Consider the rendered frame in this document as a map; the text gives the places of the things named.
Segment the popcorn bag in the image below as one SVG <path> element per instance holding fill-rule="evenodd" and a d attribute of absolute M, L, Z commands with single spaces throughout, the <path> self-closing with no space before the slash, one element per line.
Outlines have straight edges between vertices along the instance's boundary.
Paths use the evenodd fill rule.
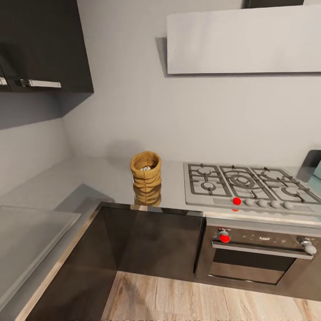
<path fill-rule="evenodd" d="M 151 151 L 144 151 L 132 157 L 130 168 L 133 185 L 141 191 L 150 192 L 161 183 L 161 158 Z M 146 170 L 143 170 L 148 168 Z"/>

